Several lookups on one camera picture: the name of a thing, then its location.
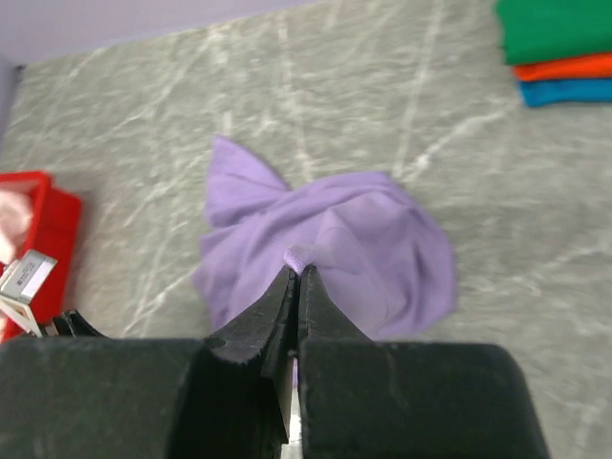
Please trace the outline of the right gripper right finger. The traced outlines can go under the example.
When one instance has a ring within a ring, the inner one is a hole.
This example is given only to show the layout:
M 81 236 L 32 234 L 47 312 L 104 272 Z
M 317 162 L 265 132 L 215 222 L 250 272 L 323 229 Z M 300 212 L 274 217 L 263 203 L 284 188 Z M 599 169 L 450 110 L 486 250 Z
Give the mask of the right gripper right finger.
M 296 351 L 313 339 L 363 341 L 371 339 L 334 303 L 314 265 L 300 276 L 297 304 Z

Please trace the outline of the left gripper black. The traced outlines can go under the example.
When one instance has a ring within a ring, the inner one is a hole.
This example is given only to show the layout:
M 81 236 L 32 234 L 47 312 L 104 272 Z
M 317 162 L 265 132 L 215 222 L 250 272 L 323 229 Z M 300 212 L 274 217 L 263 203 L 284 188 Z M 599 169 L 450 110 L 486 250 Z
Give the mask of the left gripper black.
M 77 310 L 68 310 L 54 317 L 45 325 L 46 337 L 86 337 L 105 338 Z

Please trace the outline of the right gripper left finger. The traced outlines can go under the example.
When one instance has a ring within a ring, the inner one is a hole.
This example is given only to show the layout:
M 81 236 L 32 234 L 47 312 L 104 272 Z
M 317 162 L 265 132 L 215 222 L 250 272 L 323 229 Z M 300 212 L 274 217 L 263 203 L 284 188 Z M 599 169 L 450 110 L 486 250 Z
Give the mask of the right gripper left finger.
M 283 268 L 259 299 L 205 338 L 205 347 L 220 361 L 264 378 L 290 378 L 298 301 L 299 275 Z

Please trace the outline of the purple t shirt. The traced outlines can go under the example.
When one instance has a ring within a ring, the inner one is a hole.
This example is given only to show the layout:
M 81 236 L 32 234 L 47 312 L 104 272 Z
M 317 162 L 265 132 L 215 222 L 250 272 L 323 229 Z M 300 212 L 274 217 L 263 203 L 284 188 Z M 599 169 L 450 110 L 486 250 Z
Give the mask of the purple t shirt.
M 215 139 L 209 232 L 193 276 L 215 327 L 258 300 L 284 268 L 319 272 L 332 301 L 370 338 L 420 333 L 456 306 L 453 249 L 436 221 L 380 171 L 289 187 L 267 163 Z

